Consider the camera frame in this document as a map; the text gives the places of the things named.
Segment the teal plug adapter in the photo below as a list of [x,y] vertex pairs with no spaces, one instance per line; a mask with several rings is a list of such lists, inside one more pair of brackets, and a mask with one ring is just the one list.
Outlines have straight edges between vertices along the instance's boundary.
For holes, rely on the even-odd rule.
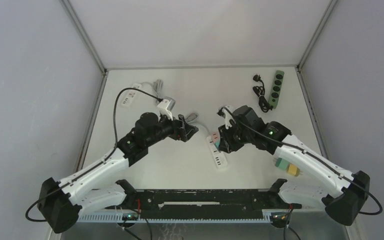
[[219,149],[219,147],[220,147],[220,141],[214,141],[213,144],[214,144],[214,146],[215,146],[217,149]]

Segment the pink plug adapter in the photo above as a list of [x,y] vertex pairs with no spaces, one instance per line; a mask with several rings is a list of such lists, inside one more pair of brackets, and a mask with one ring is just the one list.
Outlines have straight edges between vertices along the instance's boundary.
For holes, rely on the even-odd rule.
[[220,141],[220,133],[218,131],[215,131],[211,134],[211,141],[215,144]]

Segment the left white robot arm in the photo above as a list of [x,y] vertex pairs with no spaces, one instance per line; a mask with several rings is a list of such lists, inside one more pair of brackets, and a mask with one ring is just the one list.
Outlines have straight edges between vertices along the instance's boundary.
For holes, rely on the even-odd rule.
[[166,138],[187,142],[198,131],[181,114],[170,119],[166,115],[143,113],[130,132],[93,164],[60,180],[45,180],[37,208],[56,234],[70,229],[79,217],[97,210],[117,205],[129,209],[135,205],[137,196],[126,185],[114,183],[101,189],[98,185],[144,158],[156,143]]

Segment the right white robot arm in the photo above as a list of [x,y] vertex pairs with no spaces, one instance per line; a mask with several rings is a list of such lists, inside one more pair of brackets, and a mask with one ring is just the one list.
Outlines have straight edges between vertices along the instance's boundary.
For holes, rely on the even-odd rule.
[[217,114],[224,118],[218,128],[224,153],[253,145],[276,159],[287,161],[317,181],[317,185],[277,179],[269,188],[269,203],[275,208],[285,204],[324,210],[335,222],[351,226],[358,215],[377,216],[381,202],[370,192],[370,176],[353,173],[306,146],[290,129],[277,121],[265,123],[255,111],[243,105],[234,111],[222,106]]

